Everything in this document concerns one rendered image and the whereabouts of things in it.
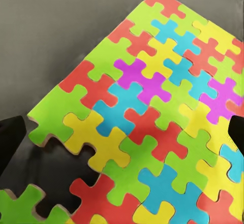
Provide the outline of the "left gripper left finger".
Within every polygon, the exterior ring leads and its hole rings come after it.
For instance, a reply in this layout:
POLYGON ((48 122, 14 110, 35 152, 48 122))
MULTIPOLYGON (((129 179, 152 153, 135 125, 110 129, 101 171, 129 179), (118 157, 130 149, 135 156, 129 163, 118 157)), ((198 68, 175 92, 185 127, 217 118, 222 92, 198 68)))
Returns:
POLYGON ((23 116, 0 121, 0 176, 26 135, 23 116))

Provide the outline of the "jigsaw puzzle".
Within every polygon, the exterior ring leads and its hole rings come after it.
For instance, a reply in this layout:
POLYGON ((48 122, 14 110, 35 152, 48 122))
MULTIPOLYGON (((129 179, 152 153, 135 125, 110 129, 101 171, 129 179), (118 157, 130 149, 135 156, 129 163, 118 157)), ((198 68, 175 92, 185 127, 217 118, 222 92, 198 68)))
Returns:
POLYGON ((29 138, 99 173, 75 213, 0 190, 0 224, 244 224, 244 156, 228 127, 244 117, 244 43, 177 0, 144 0, 27 117, 29 138))

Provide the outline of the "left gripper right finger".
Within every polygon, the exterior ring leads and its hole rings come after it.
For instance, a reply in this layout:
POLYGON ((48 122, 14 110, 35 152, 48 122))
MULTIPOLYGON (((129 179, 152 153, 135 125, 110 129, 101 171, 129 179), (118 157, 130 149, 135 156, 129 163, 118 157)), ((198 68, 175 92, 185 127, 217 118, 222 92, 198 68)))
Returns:
POLYGON ((244 156, 244 117, 231 117, 228 134, 244 156))

